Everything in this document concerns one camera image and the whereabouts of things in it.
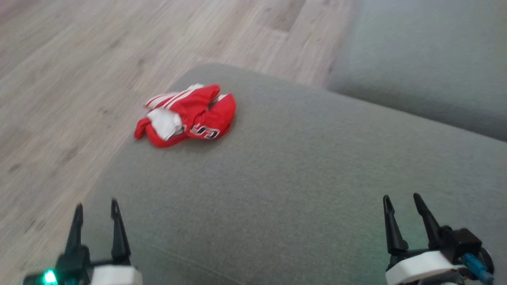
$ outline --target gray couch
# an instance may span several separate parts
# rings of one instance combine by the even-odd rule
[[[505,0],[360,0],[329,89],[507,141]]]
[[[418,248],[419,192],[507,266],[506,143],[226,65],[171,89],[196,82],[235,94],[232,131],[165,150],[128,139],[85,202],[94,258],[109,255],[116,197],[145,284],[384,284],[382,196]]]
[[[498,3],[361,1],[331,89],[376,104],[226,65],[188,72],[171,90],[235,94],[232,131],[165,150],[128,139],[85,202],[92,257],[110,254],[116,197],[145,284],[385,284],[382,196],[422,248],[418,192],[441,224],[483,240],[505,283]]]

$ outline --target gray fabric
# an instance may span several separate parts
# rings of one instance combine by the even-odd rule
[[[359,0],[329,89],[507,141],[507,2]]]
[[[507,144],[225,65],[171,90],[198,82],[235,94],[231,133],[165,150],[129,138],[85,203],[93,257],[110,252],[116,197],[145,284],[384,284],[382,196],[418,248],[419,192],[507,266]]]

